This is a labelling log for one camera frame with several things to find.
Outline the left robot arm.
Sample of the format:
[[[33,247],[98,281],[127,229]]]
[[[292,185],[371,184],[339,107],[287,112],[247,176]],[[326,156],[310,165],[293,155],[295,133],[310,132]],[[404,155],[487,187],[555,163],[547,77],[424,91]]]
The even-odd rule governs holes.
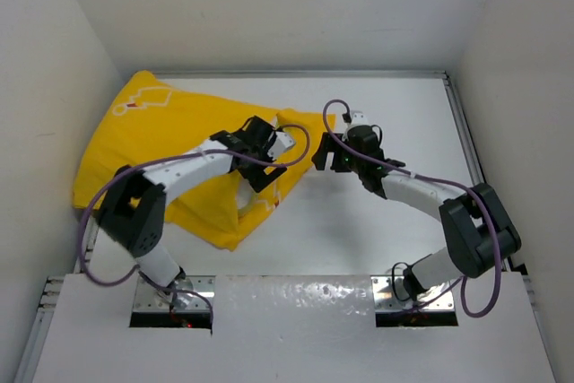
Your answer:
[[[235,132],[222,130],[181,155],[117,172],[98,211],[98,225],[135,260],[145,281],[164,295],[183,291],[185,273],[161,242],[167,206],[212,178],[237,172],[245,182],[231,197],[246,203],[287,169],[265,169],[295,145],[294,138],[259,117]]]

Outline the cream pillow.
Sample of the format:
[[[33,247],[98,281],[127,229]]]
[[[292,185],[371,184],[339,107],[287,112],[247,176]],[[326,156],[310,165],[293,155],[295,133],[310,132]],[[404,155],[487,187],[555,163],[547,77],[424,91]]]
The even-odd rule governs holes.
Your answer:
[[[249,213],[257,200],[258,193],[248,182],[241,180],[236,194],[238,217]]]

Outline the yellow pillowcase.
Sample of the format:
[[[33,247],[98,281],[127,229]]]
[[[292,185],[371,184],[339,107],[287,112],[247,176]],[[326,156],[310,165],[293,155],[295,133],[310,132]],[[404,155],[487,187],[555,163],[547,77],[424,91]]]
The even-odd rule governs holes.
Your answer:
[[[234,250],[262,224],[311,168],[311,156],[322,134],[335,127],[335,115],[280,109],[187,92],[158,80],[148,71],[136,73],[113,100],[89,142],[74,179],[72,205],[83,209],[125,165],[179,155],[210,135],[233,132],[258,116],[286,125],[296,139],[281,163],[304,158],[264,189],[247,210],[237,207],[241,176],[213,178],[171,203],[165,220],[217,248]]]

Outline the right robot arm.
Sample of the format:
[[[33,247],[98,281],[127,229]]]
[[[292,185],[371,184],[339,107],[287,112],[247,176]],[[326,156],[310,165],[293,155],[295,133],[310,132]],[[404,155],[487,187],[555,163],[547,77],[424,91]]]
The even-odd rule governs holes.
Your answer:
[[[407,265],[397,298],[415,302],[430,288],[459,278],[476,279],[521,249],[522,241],[495,190],[487,183],[464,187],[409,174],[385,157],[370,126],[343,134],[325,132],[312,157],[317,170],[356,174],[369,192],[429,215],[441,225],[445,247]]]

